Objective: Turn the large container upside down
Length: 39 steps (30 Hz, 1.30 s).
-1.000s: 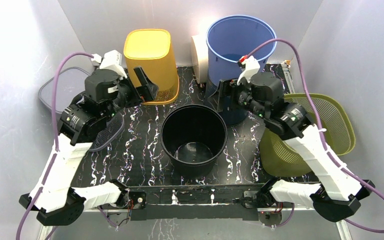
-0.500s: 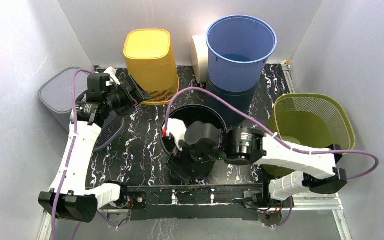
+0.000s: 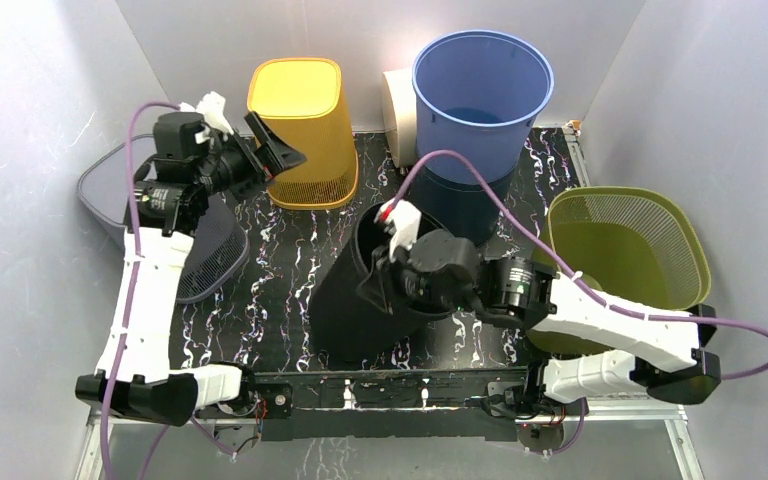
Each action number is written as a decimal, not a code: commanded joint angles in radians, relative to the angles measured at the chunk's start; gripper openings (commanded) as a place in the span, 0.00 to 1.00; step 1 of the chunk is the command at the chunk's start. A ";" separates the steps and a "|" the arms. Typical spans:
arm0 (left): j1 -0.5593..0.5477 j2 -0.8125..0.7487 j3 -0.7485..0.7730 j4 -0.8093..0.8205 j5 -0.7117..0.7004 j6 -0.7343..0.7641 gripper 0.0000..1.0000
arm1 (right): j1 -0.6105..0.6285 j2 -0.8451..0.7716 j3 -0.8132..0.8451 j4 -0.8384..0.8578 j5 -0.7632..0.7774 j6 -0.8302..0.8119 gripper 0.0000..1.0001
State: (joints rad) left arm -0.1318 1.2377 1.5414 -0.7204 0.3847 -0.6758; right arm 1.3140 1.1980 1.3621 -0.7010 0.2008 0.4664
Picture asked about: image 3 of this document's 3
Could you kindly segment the orange mesh waste basket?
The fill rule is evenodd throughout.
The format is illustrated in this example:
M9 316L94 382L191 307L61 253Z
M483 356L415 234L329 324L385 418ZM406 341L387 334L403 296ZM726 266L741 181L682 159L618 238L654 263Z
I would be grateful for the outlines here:
M254 72L247 107L306 162L279 174L268 193L289 210L327 210L354 197L359 179L340 66L314 57L279 58Z

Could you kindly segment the grey mesh waste basket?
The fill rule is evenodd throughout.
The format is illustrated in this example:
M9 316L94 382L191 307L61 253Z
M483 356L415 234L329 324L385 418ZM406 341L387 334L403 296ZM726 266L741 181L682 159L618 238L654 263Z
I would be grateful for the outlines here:
M119 248L124 247L127 226L125 166L125 146L120 145L90 166L77 183L78 198ZM226 203L229 199L223 193L209 198L179 280L179 304L208 298L248 262L249 240Z

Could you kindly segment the blue plastic bin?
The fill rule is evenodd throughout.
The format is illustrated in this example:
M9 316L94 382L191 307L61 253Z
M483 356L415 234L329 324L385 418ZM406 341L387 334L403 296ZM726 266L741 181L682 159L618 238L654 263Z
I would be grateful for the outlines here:
M488 182L508 176L554 85L547 58L515 36L468 30L432 41L412 67L418 155L451 150Z

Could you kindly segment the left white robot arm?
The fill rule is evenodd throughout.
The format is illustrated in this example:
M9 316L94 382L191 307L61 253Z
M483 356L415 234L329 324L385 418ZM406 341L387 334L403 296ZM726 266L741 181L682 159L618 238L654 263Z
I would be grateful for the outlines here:
M235 416L254 411L249 369L229 362L174 370L171 322L185 262L212 196L259 193L302 165L303 153L255 111L245 121L251 147L223 115L174 106L153 126L155 153L140 167L125 143L124 270L107 343L93 372L77 378L77 399L103 415L183 426L208 406Z

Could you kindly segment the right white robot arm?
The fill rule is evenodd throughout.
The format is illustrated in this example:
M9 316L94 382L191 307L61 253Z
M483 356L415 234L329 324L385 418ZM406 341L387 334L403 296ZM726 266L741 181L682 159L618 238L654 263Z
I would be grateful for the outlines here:
M434 230L405 247L387 240L371 253L358 295L392 314L399 307L472 312L483 323L576 336L600 354L545 360L506 402L550 413L591 395L645 393L672 404L703 403L722 382L719 357L704 350L693 315L676 323L661 310L610 294L588 296L572 278L521 257L485 258L474 244Z

